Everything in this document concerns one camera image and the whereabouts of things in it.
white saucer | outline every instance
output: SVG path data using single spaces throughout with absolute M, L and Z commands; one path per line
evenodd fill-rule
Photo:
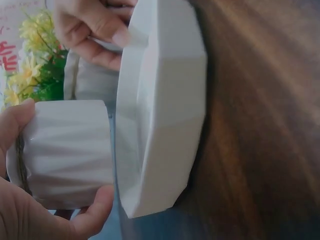
M 207 55 L 186 0 L 139 0 L 117 92 L 115 154 L 129 218 L 172 207 L 188 183 L 206 111 Z

white ceramic pot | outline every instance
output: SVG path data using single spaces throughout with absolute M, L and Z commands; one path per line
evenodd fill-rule
M 22 132 L 23 162 L 33 197 L 47 209 L 92 204 L 97 190 L 113 184 L 110 126 L 102 100 L 38 102 Z M 15 144 L 7 152 L 10 181 L 21 187 Z

background poster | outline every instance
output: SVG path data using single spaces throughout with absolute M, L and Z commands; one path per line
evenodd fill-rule
M 7 71 L 16 71 L 18 52 L 22 48 L 19 28 L 27 18 L 46 7 L 45 0 L 0 0 L 0 65 Z M 4 73 L 0 72 L 0 108 L 6 87 Z

yellow flower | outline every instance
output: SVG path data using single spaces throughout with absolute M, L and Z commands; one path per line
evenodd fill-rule
M 6 105 L 9 104 L 10 106 L 15 106 L 20 103 L 18 93 L 15 91 L 13 87 L 8 87 L 7 89 L 5 89 L 4 95 L 5 95 L 4 103 Z
M 15 88 L 18 95 L 31 94 L 34 92 L 34 86 L 28 84 L 21 73 L 11 76 L 8 80 L 8 86 L 10 88 Z
M 52 14 L 44 9 L 35 16 L 28 16 L 19 30 L 20 37 L 26 39 L 28 51 L 53 53 L 59 47 L 54 29 Z
M 26 57 L 21 66 L 21 77 L 27 85 L 37 85 L 36 78 L 40 76 L 41 64 L 37 64 L 35 56 Z

wooden table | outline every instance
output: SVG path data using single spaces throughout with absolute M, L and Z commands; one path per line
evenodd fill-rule
M 193 0 L 208 116 L 190 185 L 124 240 L 320 239 L 320 1 Z

